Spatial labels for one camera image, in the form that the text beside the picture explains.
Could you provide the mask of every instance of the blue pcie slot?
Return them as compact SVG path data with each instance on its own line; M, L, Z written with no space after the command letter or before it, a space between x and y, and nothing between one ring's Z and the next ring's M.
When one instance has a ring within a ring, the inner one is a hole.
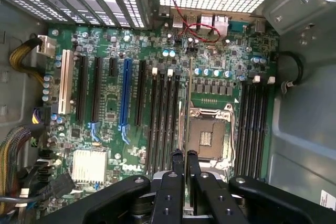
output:
M130 144L130 140L126 136L126 131L128 128L127 120L128 120L128 106L131 96L131 79L132 79L132 60L125 59L118 130L121 131L122 139L127 144Z

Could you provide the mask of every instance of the white pci slot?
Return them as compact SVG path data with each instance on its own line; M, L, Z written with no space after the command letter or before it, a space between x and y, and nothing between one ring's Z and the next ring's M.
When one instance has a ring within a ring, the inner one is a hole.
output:
M74 70L74 53L70 50L63 50L61 65L61 80L59 86L58 113L70 113L70 99L72 87L72 72Z

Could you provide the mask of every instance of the red wire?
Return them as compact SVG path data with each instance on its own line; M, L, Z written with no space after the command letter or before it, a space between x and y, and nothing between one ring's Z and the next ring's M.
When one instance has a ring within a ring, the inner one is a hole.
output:
M182 35L183 33L185 33L186 31L189 31L189 33L191 33L195 38L199 39L200 41L202 42L205 42L205 43L216 43L217 41L219 41L219 39L221 38L221 34L219 33L219 30L213 26L210 26L210 25L207 25L207 24L203 24L203 23L193 23L193 24L188 24L188 22L184 19L182 13L181 13L181 10L179 8L179 6L177 5L176 1L175 0L172 0L173 3L174 3L174 6L176 8L176 11L177 13L180 15L180 17L182 18L182 22L183 24L185 25L185 29L180 33L180 35ZM205 27L208 27L214 31L217 32L217 39L215 40L208 40L208 39L204 39L202 37L200 37L197 33L195 33L190 27L192 26L205 26Z

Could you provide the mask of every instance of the label sticker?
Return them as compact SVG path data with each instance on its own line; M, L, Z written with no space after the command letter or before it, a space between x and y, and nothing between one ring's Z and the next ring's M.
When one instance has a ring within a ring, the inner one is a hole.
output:
M322 190L320 205L336 211L336 198Z

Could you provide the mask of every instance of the motherboard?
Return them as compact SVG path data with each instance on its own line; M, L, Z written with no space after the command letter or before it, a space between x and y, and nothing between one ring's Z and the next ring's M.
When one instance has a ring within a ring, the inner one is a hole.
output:
M224 180L246 167L263 178L278 36L246 27L231 22L216 44L167 27L52 27L56 55L43 90L50 131L38 146L42 157L56 156L54 176L69 172L76 189L51 200L48 212L127 176L169 170L176 148L196 150L201 168ZM253 126L259 131L249 133ZM254 145L254 138L262 142ZM254 149L259 160L247 164L241 155Z

